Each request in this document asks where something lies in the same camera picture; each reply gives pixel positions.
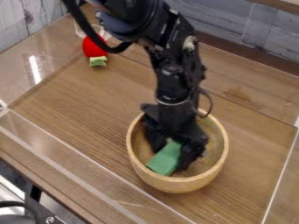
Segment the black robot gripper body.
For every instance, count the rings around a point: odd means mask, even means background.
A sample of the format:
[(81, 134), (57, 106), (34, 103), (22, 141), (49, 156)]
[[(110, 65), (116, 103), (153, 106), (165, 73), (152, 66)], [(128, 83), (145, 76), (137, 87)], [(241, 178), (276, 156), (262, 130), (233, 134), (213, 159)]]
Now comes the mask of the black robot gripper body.
[(169, 138), (181, 146), (182, 143), (206, 145), (209, 138), (196, 123), (196, 118), (201, 117), (197, 106), (197, 99), (180, 103), (144, 103), (140, 107), (144, 112), (142, 124), (145, 119), (154, 120), (166, 131)]

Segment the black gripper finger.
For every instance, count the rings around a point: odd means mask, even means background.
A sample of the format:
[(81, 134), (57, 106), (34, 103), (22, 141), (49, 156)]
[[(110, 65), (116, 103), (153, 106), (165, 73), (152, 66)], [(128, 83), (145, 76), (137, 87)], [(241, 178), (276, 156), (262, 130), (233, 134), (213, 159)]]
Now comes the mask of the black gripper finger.
[(144, 120), (144, 136), (150, 145), (152, 152), (157, 153), (165, 146), (169, 135), (154, 120)]
[(180, 156), (178, 156), (178, 170), (186, 170), (190, 163), (201, 157), (205, 151), (205, 145), (198, 143), (182, 143), (180, 148)]

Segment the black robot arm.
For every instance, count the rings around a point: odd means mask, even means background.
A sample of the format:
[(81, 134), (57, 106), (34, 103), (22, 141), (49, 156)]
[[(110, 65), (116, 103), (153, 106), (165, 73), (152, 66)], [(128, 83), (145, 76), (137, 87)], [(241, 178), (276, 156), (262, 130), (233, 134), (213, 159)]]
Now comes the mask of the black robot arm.
[(196, 119), (198, 99), (205, 90), (205, 66), (198, 55), (196, 31), (182, 14), (164, 0), (85, 0), (97, 8), (97, 21), (120, 40), (116, 46), (99, 39), (74, 0), (61, 0), (79, 29), (107, 53), (121, 53), (130, 45), (144, 48), (154, 77), (154, 104), (142, 104), (142, 125), (154, 153), (166, 140), (180, 145), (176, 168), (184, 170), (201, 157), (209, 141)]

